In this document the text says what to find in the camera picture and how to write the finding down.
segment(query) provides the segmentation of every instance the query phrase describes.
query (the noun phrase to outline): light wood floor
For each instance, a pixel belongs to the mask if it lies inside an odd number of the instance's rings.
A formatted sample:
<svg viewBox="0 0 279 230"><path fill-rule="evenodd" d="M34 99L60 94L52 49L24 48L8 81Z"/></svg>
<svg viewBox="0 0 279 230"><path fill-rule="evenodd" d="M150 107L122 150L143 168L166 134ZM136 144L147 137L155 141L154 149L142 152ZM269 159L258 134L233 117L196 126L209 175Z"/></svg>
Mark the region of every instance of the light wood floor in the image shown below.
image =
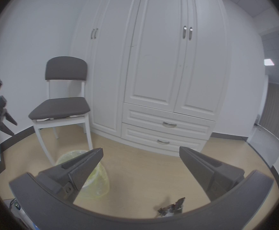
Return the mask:
<svg viewBox="0 0 279 230"><path fill-rule="evenodd" d="M77 125L58 127L59 139L52 128L41 130L43 140L53 158L72 150L87 150L83 129ZM75 204L98 213L125 218L154 218L157 209L185 197L183 212L210 201L179 157L133 148L92 133L94 148L103 148L101 160L110 179L110 192L89 200L79 194ZM244 141L210 138L202 153L245 170L245 177L257 169L273 178L262 159ZM8 182L13 178L51 166L35 134L4 151L6 169L0 174L0 196L14 198ZM262 207L244 229L252 229L270 211L279 198L274 183Z"/></svg>

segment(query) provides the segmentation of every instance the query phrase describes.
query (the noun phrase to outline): wardrobe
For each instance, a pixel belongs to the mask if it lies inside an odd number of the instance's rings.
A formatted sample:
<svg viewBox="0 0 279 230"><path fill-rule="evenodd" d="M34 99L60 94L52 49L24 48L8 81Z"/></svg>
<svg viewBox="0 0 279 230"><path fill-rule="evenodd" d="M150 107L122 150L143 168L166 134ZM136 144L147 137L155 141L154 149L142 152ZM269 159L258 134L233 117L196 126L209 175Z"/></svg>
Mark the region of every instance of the wardrobe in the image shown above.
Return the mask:
<svg viewBox="0 0 279 230"><path fill-rule="evenodd" d="M70 55L88 63L92 131L133 147L201 151L229 76L222 0L88 0Z"/></svg>

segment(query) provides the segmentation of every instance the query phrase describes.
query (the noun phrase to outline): door handle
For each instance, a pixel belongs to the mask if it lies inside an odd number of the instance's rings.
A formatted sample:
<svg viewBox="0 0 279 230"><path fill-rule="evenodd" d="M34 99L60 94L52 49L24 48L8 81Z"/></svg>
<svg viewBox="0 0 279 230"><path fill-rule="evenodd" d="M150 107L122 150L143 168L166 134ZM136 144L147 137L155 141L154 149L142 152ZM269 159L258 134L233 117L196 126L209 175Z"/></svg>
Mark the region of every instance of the door handle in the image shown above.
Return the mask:
<svg viewBox="0 0 279 230"><path fill-rule="evenodd" d="M90 34L90 39L93 39L93 32L95 29L92 30L92 33Z"/></svg>
<svg viewBox="0 0 279 230"><path fill-rule="evenodd" d="M186 30L187 30L187 27L186 25L183 27L183 36L182 38L184 39L186 37Z"/></svg>
<svg viewBox="0 0 279 230"><path fill-rule="evenodd" d="M169 123L163 122L163 126L168 127L168 128L174 128L177 125L176 124L169 124Z"/></svg>
<svg viewBox="0 0 279 230"><path fill-rule="evenodd" d="M161 141L161 140L157 140L158 143L160 144L169 144L169 141Z"/></svg>
<svg viewBox="0 0 279 230"><path fill-rule="evenodd" d="M96 28L96 31L95 31L95 36L94 36L95 39L96 39L97 31L98 31L98 28Z"/></svg>
<svg viewBox="0 0 279 230"><path fill-rule="evenodd" d="M189 28L189 34L188 34L188 39L189 39L189 40L191 40L192 35L193 35L193 28L190 27L190 28Z"/></svg>

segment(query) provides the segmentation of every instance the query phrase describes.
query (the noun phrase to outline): drawer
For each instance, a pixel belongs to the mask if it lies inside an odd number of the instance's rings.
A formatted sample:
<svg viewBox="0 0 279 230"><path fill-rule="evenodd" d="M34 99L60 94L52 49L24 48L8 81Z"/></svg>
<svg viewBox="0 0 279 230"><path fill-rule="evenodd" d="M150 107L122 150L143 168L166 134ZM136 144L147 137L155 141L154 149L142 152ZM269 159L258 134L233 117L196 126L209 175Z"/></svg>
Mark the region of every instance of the drawer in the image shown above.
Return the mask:
<svg viewBox="0 0 279 230"><path fill-rule="evenodd" d="M177 152L179 152L180 146L200 152L206 143L206 140L167 134L125 123L122 123L121 138L146 146Z"/></svg>
<svg viewBox="0 0 279 230"><path fill-rule="evenodd" d="M129 103L123 104L122 122L160 132L202 140L208 140L210 138L216 124L215 121L199 117L192 117Z"/></svg>

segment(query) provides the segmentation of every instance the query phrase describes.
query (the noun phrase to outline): plastic bag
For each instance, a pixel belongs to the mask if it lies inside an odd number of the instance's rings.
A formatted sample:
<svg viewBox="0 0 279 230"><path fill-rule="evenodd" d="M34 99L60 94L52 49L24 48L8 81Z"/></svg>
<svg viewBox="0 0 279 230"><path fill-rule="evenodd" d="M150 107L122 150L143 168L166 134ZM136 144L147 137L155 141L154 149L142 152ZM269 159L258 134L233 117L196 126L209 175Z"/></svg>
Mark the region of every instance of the plastic bag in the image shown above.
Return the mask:
<svg viewBox="0 0 279 230"><path fill-rule="evenodd" d="M86 152L88 151L76 150L65 153L59 157L59 159L56 162L56 165L64 163ZM79 195L88 198L98 198L107 194L109 190L110 181L108 179L108 175L103 165L99 162L85 181Z"/></svg>

